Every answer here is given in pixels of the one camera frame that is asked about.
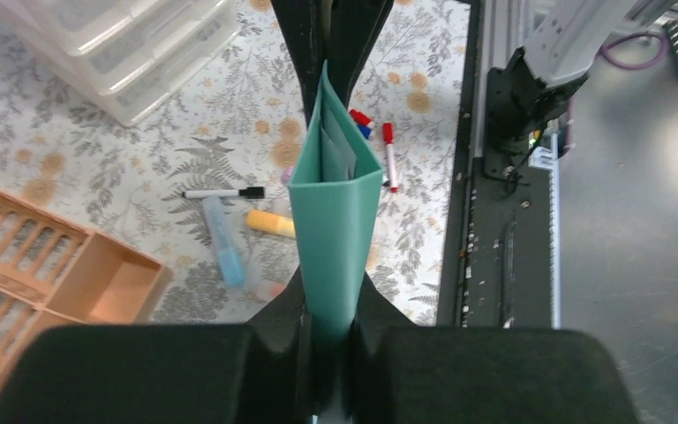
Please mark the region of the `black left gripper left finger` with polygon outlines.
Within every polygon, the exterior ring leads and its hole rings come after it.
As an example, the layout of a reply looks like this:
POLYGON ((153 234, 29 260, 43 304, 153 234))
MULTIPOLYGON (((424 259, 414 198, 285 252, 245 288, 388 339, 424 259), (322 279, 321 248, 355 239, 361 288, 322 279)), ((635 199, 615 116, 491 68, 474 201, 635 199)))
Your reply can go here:
POLYGON ((19 355, 0 423, 306 423, 314 276, 242 323, 65 325, 19 355))

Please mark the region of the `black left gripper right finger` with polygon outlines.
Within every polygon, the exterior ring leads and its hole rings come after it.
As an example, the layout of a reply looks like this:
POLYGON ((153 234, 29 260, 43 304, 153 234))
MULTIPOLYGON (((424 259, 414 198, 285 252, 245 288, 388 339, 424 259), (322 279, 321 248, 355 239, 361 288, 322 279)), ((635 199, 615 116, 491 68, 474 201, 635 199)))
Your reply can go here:
POLYGON ((607 349, 582 332, 418 326, 367 276, 344 281, 358 423, 635 423, 607 349))

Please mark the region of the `green folder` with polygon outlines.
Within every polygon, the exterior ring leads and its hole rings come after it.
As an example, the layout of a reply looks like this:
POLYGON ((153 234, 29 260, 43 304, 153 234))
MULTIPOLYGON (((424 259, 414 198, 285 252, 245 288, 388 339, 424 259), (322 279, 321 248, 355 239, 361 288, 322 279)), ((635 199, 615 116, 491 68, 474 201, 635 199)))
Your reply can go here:
POLYGON ((354 320, 383 177, 324 69, 288 183, 305 301, 322 343, 345 339, 354 320))

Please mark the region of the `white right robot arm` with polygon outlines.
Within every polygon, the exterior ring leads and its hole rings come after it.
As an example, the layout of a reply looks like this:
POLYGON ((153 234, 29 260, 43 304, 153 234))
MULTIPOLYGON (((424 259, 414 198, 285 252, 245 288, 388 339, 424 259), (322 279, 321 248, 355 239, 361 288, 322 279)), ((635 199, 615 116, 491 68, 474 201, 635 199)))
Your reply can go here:
POLYGON ((520 185, 519 168, 536 145, 533 131, 563 115, 588 70, 624 20, 647 27, 670 1, 558 1, 539 24, 525 1, 486 2, 483 174, 520 185), (508 55, 504 67, 495 58, 508 55))

